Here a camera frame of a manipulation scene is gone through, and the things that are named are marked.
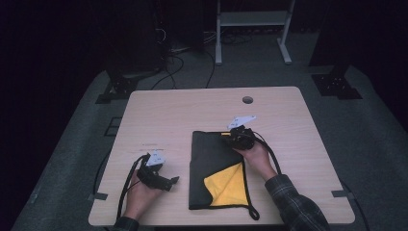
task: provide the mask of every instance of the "person's right hand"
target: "person's right hand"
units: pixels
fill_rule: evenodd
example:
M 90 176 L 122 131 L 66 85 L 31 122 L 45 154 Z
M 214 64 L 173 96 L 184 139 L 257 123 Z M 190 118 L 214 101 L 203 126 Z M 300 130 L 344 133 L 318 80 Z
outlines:
M 249 165 L 254 168 L 265 181 L 277 175 L 270 164 L 267 149 L 260 143 L 255 141 L 254 146 L 249 150 L 238 150 L 235 148 L 234 150 L 243 155 Z

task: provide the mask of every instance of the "person's left hand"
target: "person's left hand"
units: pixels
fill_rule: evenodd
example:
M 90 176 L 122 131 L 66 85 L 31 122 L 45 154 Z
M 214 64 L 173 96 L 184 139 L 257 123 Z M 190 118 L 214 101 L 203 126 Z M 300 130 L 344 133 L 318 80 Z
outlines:
M 126 210 L 124 217 L 139 220 L 146 212 L 153 201 L 162 194 L 163 191 L 150 189 L 144 185 L 137 176 L 138 171 L 132 175 L 131 186 L 127 192 Z

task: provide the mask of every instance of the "microfiber cloth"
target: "microfiber cloth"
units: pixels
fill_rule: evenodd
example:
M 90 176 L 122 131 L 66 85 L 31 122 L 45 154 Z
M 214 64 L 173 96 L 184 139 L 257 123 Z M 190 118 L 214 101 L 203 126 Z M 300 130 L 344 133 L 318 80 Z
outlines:
M 193 132 L 189 209 L 234 207 L 244 207 L 259 219 L 249 198 L 243 156 L 222 140 L 220 132 Z

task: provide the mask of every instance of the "table bracket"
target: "table bracket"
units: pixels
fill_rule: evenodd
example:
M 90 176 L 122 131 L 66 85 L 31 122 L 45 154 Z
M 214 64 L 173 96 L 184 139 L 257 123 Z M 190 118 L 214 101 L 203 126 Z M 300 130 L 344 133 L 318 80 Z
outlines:
M 119 117 L 119 116 L 112 117 L 111 122 L 109 123 L 108 127 L 105 130 L 104 136 L 105 137 L 116 137 L 121 121 L 122 121 L 122 117 Z
M 130 94 L 136 90 L 138 82 L 144 78 L 156 75 L 161 70 L 156 68 L 147 74 L 139 74 L 133 77 L 126 77 L 120 70 L 107 68 L 110 82 L 105 88 L 104 93 L 99 94 L 95 104 L 109 104 L 111 100 L 129 99 Z
M 332 191 L 333 197 L 347 197 L 349 200 L 355 199 L 353 192 Z
M 107 194 L 101 193 L 101 192 L 97 192 L 96 194 L 90 194 L 88 196 L 88 200 L 93 201 L 95 199 L 98 200 L 106 200 L 108 198 Z
M 321 96 L 337 96 L 339 99 L 363 98 L 357 89 L 352 88 L 344 77 L 348 67 L 348 58 L 342 57 L 334 65 L 330 73 L 312 75 Z

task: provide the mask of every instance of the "hand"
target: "hand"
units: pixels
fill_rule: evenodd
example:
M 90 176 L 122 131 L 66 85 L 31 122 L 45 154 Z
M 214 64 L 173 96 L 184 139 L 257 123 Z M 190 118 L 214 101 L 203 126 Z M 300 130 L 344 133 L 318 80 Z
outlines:
M 136 170 L 132 175 L 131 186 L 127 192 L 126 210 L 124 217 L 139 220 L 153 201 L 162 194 L 163 191 L 150 189 L 144 185 L 137 176 Z
M 235 148 L 234 150 L 243 155 L 249 165 L 255 168 L 265 181 L 277 175 L 270 164 L 267 149 L 257 141 L 255 141 L 254 146 L 249 150 L 238 150 Z

